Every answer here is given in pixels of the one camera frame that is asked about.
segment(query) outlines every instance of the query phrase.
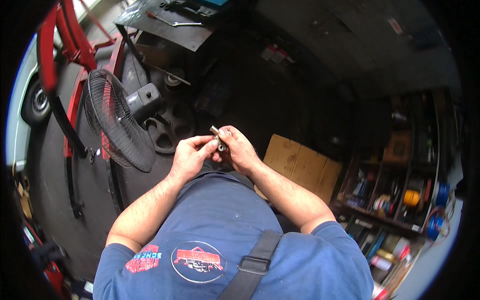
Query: hand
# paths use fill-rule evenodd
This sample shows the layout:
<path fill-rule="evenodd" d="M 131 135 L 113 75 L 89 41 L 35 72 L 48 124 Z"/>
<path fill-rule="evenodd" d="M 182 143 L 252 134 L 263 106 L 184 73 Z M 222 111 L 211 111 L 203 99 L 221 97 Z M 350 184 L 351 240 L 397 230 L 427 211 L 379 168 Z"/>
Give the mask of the hand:
<path fill-rule="evenodd" d="M 218 136 L 228 146 L 222 153 L 223 159 L 231 163 L 238 173 L 251 176 L 252 171 L 255 170 L 262 161 L 258 158 L 255 149 L 245 135 L 237 128 L 228 125 L 218 130 Z M 218 162 L 222 160 L 222 157 L 217 158 L 215 153 L 212 159 Z"/>
<path fill-rule="evenodd" d="M 214 140 L 212 135 L 197 135 L 181 140 L 175 151 L 169 176 L 184 184 L 192 180 L 200 172 L 204 160 L 212 157 L 217 146 L 218 141 Z"/>

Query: fan guard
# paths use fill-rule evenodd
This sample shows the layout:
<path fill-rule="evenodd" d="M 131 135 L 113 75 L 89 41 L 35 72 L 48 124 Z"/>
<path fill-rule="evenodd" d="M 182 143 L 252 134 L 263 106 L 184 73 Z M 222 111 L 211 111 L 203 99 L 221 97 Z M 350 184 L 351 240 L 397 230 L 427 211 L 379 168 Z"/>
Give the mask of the fan guard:
<path fill-rule="evenodd" d="M 87 87 L 85 114 L 102 147 L 120 166 L 150 172 L 156 158 L 152 138 L 130 113 L 121 82 L 109 71 L 95 69 Z"/>

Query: strap buckle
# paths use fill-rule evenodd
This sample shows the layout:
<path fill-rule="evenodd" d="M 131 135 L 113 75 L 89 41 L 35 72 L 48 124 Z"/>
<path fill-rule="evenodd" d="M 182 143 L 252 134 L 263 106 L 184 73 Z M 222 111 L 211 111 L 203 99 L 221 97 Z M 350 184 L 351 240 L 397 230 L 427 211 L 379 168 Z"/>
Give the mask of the strap buckle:
<path fill-rule="evenodd" d="M 256 268 L 244 267 L 243 263 L 245 261 L 250 262 L 250 265 L 255 264 Z M 250 255 L 245 255 L 241 258 L 240 263 L 237 265 L 237 268 L 240 271 L 253 273 L 253 274 L 258 274 L 258 275 L 265 275 L 268 272 L 268 268 L 270 267 L 270 263 L 271 263 L 271 261 L 269 259 L 250 256 Z"/>

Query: shelving unit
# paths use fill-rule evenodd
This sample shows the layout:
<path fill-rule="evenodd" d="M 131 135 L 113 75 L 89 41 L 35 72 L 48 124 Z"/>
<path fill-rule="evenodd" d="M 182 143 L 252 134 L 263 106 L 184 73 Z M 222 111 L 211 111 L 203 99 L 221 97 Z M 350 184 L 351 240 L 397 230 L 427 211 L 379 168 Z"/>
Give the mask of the shelving unit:
<path fill-rule="evenodd" d="M 435 207 L 434 191 L 438 182 L 445 180 L 440 153 L 444 151 L 441 125 L 446 93 L 448 90 L 439 89 L 385 99 L 392 101 L 394 113 L 404 121 L 392 120 L 390 141 L 385 149 L 353 151 L 343 172 L 345 176 L 339 179 L 342 181 L 338 193 L 329 204 L 339 222 L 349 219 L 344 228 L 370 264 L 372 256 L 378 254 L 373 245 L 383 247 L 385 237 L 403 237 L 409 241 L 409 259 L 395 261 L 382 276 L 371 265 L 372 275 L 374 272 L 377 275 L 374 280 L 390 292 L 398 288 L 421 252 L 427 219 Z M 410 195 L 417 195 L 413 199 L 418 201 L 411 200 Z M 366 237 L 371 239 L 371 235 L 373 242 L 365 248 L 370 241 Z"/>
<path fill-rule="evenodd" d="M 387 148 L 404 143 L 404 145 L 409 145 L 409 149 L 404 149 L 404 153 L 395 159 L 389 153 L 395 152 L 395 149 L 386 148 L 384 154 L 381 154 L 380 151 L 380 154 L 375 154 L 375 151 L 372 151 L 372 159 L 365 159 L 364 152 L 354 152 L 347 174 L 336 199 L 331 202 L 331 206 L 337 210 L 354 210 L 384 224 L 420 234 L 423 232 L 426 218 L 432 209 L 432 192 L 438 179 L 440 153 L 438 114 L 430 91 L 395 98 L 396 103 L 393 105 L 398 107 L 394 107 L 394 111 L 408 117 L 404 122 L 393 124 L 391 141 Z M 429 133 L 432 135 L 427 138 L 425 138 L 426 133 L 419 133 L 426 128 L 429 128 Z M 420 160 L 418 155 L 419 143 L 425 142 L 426 139 L 432 143 L 430 148 L 435 149 L 435 151 L 432 150 L 433 157 L 429 162 Z M 367 177 L 370 176 L 371 179 L 372 175 L 375 180 L 368 180 Z M 411 188 L 414 183 L 418 182 L 421 183 L 419 188 Z M 367 194 L 358 194 L 359 187 L 361 191 L 366 190 Z M 415 207 L 405 205 L 404 198 L 408 190 L 417 192 L 420 197 L 419 204 Z M 374 209 L 375 201 L 381 195 L 390 196 L 389 203 L 393 204 L 392 213 Z"/>

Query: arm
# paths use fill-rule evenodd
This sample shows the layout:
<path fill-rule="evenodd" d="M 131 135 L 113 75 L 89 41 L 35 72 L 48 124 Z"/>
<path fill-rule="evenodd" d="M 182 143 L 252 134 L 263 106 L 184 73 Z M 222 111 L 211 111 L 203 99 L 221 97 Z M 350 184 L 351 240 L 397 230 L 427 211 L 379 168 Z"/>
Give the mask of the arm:
<path fill-rule="evenodd" d="M 233 126 L 222 127 L 219 136 L 228 145 L 224 158 L 232 163 L 237 172 L 249 176 L 268 201 L 298 226 L 302 233 L 311 233 L 321 223 L 335 221 L 332 212 L 319 197 L 265 165 L 238 129 Z"/>
<path fill-rule="evenodd" d="M 118 243 L 139 252 L 165 221 L 182 187 L 198 174 L 217 144 L 211 135 L 180 141 L 170 173 L 120 214 L 108 234 L 106 246 Z"/>

